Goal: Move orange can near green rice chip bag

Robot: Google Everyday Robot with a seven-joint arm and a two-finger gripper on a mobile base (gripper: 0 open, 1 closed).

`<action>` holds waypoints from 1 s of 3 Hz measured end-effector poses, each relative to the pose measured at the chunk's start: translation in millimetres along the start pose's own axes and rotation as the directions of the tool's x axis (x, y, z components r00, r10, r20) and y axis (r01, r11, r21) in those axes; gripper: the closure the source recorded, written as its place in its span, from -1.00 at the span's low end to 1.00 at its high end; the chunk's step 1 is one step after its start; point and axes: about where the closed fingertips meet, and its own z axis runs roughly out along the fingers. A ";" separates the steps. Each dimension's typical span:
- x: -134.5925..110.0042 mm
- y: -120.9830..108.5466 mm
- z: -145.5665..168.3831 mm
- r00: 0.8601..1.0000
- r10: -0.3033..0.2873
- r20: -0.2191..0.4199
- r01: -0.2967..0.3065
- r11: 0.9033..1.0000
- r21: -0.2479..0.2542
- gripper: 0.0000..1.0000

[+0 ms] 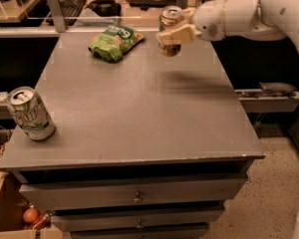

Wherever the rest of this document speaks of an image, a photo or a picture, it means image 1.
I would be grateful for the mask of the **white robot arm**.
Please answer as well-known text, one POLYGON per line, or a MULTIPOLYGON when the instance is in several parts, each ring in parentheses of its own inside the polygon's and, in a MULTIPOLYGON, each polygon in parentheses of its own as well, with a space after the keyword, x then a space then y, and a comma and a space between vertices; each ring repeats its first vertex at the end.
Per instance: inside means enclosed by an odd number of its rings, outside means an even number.
MULTIPOLYGON (((267 41, 288 37, 299 56, 299 0, 213 0, 183 11, 185 21, 160 34, 185 44, 195 36, 267 41)), ((250 170, 250 181, 227 213, 199 239, 299 239, 299 154, 286 137, 261 138, 267 157, 250 170)))

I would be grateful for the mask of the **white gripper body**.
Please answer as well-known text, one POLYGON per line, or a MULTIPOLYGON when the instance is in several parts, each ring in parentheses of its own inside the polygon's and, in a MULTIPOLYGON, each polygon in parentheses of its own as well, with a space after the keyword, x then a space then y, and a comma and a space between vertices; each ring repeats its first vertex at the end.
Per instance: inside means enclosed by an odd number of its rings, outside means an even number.
POLYGON ((211 0, 195 9, 192 23, 197 37, 204 41, 220 41, 225 38, 223 6, 225 0, 211 0))

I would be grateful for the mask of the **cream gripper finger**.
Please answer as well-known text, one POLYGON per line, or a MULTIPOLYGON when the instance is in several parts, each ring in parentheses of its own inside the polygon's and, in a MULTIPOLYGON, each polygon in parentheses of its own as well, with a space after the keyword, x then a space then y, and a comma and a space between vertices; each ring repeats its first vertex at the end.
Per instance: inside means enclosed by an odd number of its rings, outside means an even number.
POLYGON ((194 13, 195 13, 195 8, 186 8, 182 10, 183 18, 187 23, 193 22, 194 13))
POLYGON ((201 32, 193 24, 183 24, 158 32, 156 39, 163 45, 185 45, 191 43, 201 32))

